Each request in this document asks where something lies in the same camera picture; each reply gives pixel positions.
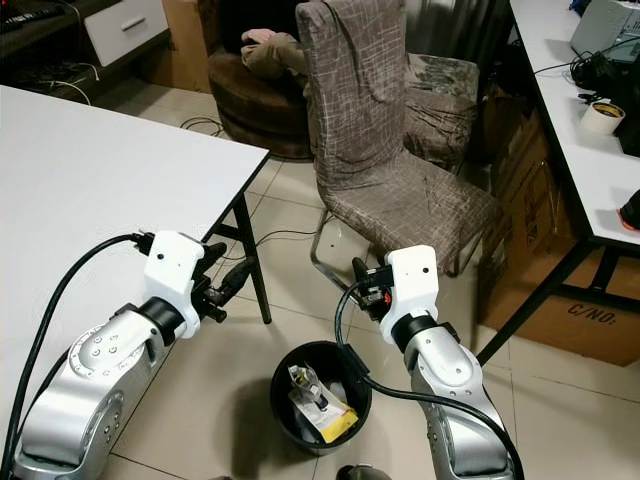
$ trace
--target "white table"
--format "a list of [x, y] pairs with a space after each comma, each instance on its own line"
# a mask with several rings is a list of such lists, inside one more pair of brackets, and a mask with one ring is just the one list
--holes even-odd
[[[0, 445], [35, 331], [67, 269], [103, 240], [138, 229], [201, 238], [227, 228], [255, 253], [243, 192], [267, 154], [0, 87]], [[231, 208], [238, 229], [221, 225]], [[25, 407], [73, 340], [140, 302], [144, 263], [132, 244], [121, 244], [80, 271], [56, 310]], [[253, 273], [261, 280], [259, 268]]]
[[[576, 52], [570, 40], [580, 17], [568, 10], [569, 0], [510, 0], [518, 35], [524, 45], [531, 73], [546, 67], [571, 62]], [[617, 255], [638, 256], [640, 233], [625, 229], [617, 210], [640, 189], [640, 158], [623, 153], [616, 137], [596, 135], [583, 130], [580, 118], [587, 106], [578, 98], [569, 67], [560, 67], [533, 75], [538, 107], [545, 124], [554, 159], [562, 163], [572, 206], [581, 211], [585, 234], [576, 247], [558, 264], [529, 299], [514, 313], [494, 339], [480, 353], [481, 364], [535, 312], [550, 295], [588, 299], [613, 308], [640, 313], [640, 302], [597, 291], [610, 279], [611, 262]], [[601, 246], [605, 261], [594, 282], [595, 289], [576, 289], [562, 282], [593, 251]]]

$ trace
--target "drawer handle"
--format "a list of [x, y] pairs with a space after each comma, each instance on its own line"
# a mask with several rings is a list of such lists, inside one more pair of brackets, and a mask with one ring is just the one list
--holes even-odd
[[120, 28], [122, 29], [123, 32], [126, 32], [127, 30], [131, 30], [136, 25], [140, 25], [145, 20], [146, 20], [146, 18], [144, 18], [143, 16], [136, 17], [136, 18], [134, 18], [132, 20], [129, 20], [126, 23], [123, 23]]

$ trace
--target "brown box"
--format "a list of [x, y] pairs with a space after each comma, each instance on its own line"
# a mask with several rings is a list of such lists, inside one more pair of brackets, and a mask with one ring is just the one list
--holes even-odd
[[[496, 195], [505, 217], [484, 236], [479, 312], [500, 328], [576, 243], [570, 215], [549, 169], [549, 147], [534, 113], [522, 124], [512, 154], [502, 159]], [[586, 288], [598, 268], [594, 252], [565, 282]], [[640, 298], [640, 261], [620, 259], [608, 293]], [[616, 365], [640, 358], [640, 315], [550, 297], [518, 336]]]
[[211, 93], [208, 54], [197, 0], [163, 0], [171, 40], [140, 62], [145, 81]]
[[529, 101], [506, 93], [496, 83], [485, 91], [485, 100], [480, 114], [480, 142], [477, 149], [485, 160], [493, 161], [512, 138], [518, 121], [525, 112], [530, 112]]

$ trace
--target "metal chair leg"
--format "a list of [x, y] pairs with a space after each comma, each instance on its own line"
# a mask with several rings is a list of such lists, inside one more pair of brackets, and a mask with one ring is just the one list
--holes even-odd
[[471, 261], [471, 257], [473, 257], [473, 254], [476, 251], [476, 248], [478, 248], [478, 245], [480, 245], [480, 240], [482, 240], [482, 233], [478, 233], [478, 235], [476, 236], [475, 240], [471, 244], [471, 251], [467, 254], [466, 258], [462, 262], [462, 265], [460, 265], [460, 253], [456, 255], [456, 259], [453, 261], [453, 271], [448, 271], [447, 277], [456, 278], [458, 275], [464, 272], [464, 269], [467, 268], [467, 265]]
[[[349, 286], [346, 285], [342, 280], [340, 280], [340, 278], [338, 278], [338, 276], [333, 272], [329, 265], [318, 258], [318, 245], [320, 244], [320, 237], [322, 236], [322, 230], [324, 230], [328, 215], [329, 210], [325, 208], [322, 211], [322, 215], [320, 215], [320, 221], [318, 222], [318, 228], [316, 229], [316, 233], [313, 237], [313, 243], [311, 244], [309, 257], [311, 258], [311, 263], [313, 263], [313, 266], [316, 267], [320, 271], [320, 273], [327, 277], [329, 281], [336, 287], [338, 287], [342, 292], [346, 292]], [[361, 303], [362, 300], [359, 297], [352, 294], [350, 298], [353, 303], [358, 305], [360, 308], [364, 307], [364, 304]]]

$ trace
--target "trash can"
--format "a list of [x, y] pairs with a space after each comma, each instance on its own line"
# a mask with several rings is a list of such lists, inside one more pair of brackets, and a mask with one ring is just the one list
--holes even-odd
[[[285, 435], [298, 447], [314, 455], [327, 455], [351, 440], [362, 428], [371, 409], [371, 387], [359, 382], [347, 366], [340, 347], [334, 342], [319, 341], [306, 343], [292, 350], [278, 365], [271, 380], [271, 411]], [[329, 382], [341, 382], [347, 397], [347, 404], [358, 414], [358, 421], [340, 437], [331, 443], [325, 443], [318, 432], [315, 440], [303, 438], [302, 431], [314, 430], [296, 406], [289, 399], [293, 389], [289, 367], [309, 366], [325, 385]]]

